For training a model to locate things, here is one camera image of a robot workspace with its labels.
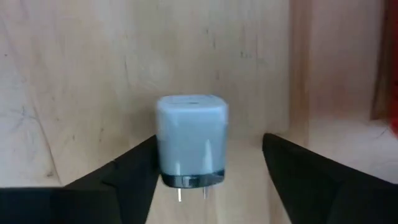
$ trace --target red object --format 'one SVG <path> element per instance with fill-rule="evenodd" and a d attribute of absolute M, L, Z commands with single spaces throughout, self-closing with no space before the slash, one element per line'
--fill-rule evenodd
<path fill-rule="evenodd" d="M 392 0 L 392 100 L 391 129 L 398 135 L 398 0 Z"/>

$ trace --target metal prong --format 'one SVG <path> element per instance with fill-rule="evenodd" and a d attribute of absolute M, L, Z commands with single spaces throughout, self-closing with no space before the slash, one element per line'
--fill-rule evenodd
<path fill-rule="evenodd" d="M 181 200 L 181 189 L 178 189 L 177 192 L 178 192 L 178 202 L 181 202 L 182 201 Z"/>
<path fill-rule="evenodd" d="M 203 188 L 203 198 L 206 199 L 207 198 L 207 187 Z"/>

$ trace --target white power adapter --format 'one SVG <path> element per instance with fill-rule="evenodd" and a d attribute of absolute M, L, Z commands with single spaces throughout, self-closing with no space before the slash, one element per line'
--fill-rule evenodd
<path fill-rule="evenodd" d="M 165 185 L 206 187 L 224 180 L 228 105 L 213 95 L 165 96 L 157 102 L 157 140 Z"/>

